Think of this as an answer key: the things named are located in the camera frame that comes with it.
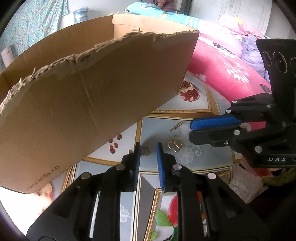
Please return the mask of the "small rhinestone hair pin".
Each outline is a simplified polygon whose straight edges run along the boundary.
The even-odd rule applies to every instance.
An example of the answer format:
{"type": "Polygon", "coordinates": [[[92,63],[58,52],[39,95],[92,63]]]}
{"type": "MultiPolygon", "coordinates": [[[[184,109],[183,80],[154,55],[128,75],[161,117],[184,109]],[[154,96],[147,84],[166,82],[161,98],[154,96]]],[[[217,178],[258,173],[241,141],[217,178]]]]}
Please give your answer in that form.
{"type": "Polygon", "coordinates": [[[174,125],[173,127],[171,127],[171,128],[169,129],[169,132],[172,132],[172,131],[178,129],[178,128],[181,127],[184,123],[185,123],[184,121],[179,121],[176,125],[174,125]]]}

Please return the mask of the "gold butterfly clip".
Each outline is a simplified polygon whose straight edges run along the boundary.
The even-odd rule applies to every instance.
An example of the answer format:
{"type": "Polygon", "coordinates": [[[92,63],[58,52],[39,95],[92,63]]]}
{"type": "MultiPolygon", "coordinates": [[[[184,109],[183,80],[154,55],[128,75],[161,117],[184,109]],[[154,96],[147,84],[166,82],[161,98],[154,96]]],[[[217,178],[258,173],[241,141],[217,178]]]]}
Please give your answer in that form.
{"type": "Polygon", "coordinates": [[[168,148],[173,150],[175,153],[179,152],[182,147],[183,144],[177,135],[174,135],[173,140],[168,143],[168,148]]]}

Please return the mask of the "fruit pattern tablecloth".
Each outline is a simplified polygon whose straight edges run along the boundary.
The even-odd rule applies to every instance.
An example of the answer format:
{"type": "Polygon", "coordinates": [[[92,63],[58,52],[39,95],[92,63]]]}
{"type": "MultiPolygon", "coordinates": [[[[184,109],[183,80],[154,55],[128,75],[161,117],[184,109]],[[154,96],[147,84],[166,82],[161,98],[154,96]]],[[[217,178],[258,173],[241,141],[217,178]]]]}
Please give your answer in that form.
{"type": "Polygon", "coordinates": [[[192,119],[216,120],[230,103],[204,77],[185,75],[179,95],[74,166],[69,187],[27,231],[29,240],[178,240],[177,192],[162,170],[212,173],[230,183],[241,154],[229,142],[194,144],[192,119]]]}

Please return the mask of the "pink floral blanket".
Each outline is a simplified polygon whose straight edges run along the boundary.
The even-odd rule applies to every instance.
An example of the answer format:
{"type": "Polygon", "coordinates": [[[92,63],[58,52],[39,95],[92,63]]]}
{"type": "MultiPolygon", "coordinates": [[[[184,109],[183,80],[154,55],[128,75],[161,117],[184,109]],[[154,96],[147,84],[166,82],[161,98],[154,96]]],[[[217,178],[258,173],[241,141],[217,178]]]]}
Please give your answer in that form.
{"type": "Polygon", "coordinates": [[[188,17],[186,25],[199,30],[188,70],[229,102],[260,93],[271,93],[270,84],[241,57],[242,46],[229,29],[188,17]]]}

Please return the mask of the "brown cardboard box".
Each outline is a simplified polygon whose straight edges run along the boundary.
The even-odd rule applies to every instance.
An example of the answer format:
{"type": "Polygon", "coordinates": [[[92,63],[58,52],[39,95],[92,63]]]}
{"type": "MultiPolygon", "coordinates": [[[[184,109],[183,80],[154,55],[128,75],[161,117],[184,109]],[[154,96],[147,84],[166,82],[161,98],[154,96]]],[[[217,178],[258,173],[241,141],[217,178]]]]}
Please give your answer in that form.
{"type": "Polygon", "coordinates": [[[32,193],[177,95],[199,31],[115,14],[59,30],[1,73],[1,187],[32,193]]]}

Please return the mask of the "person in purple jacket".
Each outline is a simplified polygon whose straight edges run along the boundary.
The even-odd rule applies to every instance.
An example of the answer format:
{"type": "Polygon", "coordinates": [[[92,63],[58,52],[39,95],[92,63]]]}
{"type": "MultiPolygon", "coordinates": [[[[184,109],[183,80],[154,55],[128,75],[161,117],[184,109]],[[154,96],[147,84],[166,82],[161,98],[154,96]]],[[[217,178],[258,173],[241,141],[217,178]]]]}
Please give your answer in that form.
{"type": "Polygon", "coordinates": [[[175,9],[174,0],[147,0],[147,2],[158,6],[163,11],[173,11],[175,9]]]}

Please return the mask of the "blue pillow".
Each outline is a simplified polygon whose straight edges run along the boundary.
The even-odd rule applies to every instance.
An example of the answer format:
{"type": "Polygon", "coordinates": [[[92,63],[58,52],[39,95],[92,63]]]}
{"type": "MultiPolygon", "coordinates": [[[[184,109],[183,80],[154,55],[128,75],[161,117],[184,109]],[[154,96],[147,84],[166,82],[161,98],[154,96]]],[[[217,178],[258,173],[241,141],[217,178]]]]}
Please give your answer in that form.
{"type": "Polygon", "coordinates": [[[162,18],[187,25],[195,29],[197,29],[199,24],[202,22],[199,18],[187,16],[184,14],[177,14],[170,11],[163,11],[155,4],[150,4],[143,1],[137,1],[133,4],[130,4],[127,7],[127,10],[133,14],[162,18]]]}

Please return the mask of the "pink rolled mat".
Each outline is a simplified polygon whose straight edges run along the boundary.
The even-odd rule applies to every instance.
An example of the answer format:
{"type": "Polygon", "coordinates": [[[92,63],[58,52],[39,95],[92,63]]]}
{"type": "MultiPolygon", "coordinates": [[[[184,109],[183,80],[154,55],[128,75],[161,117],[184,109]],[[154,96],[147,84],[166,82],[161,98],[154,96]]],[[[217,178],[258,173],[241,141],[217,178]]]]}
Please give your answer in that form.
{"type": "Polygon", "coordinates": [[[1,57],[4,63],[4,69],[6,69],[14,61],[14,55],[10,45],[3,49],[1,57]]]}

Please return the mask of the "blue water jug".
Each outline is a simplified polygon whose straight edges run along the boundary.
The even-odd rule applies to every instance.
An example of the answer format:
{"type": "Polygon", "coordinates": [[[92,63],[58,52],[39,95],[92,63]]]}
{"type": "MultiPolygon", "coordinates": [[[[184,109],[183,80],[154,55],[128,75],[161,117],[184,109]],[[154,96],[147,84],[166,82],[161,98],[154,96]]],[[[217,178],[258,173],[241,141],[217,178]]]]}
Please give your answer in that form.
{"type": "Polygon", "coordinates": [[[74,17],[74,23],[81,23],[83,21],[86,21],[89,19],[88,16],[88,7],[82,7],[79,9],[76,9],[73,12],[73,17],[74,17]]]}

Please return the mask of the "floral teal curtain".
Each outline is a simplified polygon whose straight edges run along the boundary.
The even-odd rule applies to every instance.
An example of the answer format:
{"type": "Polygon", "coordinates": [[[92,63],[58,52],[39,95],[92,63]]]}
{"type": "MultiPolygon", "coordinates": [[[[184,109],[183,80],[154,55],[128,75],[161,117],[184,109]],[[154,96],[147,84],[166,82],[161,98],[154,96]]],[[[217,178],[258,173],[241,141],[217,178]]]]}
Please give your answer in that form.
{"type": "Polygon", "coordinates": [[[36,42],[58,31],[68,14],[67,0],[26,1],[17,10],[1,35],[1,51],[10,47],[19,56],[36,42]]]}

